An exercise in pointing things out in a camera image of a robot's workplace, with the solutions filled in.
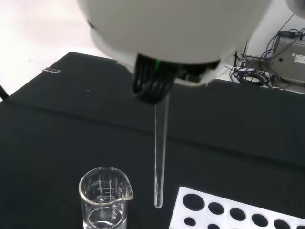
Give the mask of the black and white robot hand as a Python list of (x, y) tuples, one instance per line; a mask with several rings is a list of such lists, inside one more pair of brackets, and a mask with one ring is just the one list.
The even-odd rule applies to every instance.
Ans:
[(133, 95), (157, 104), (174, 83), (213, 81), (252, 36), (270, 0), (80, 0), (95, 46), (133, 74)]

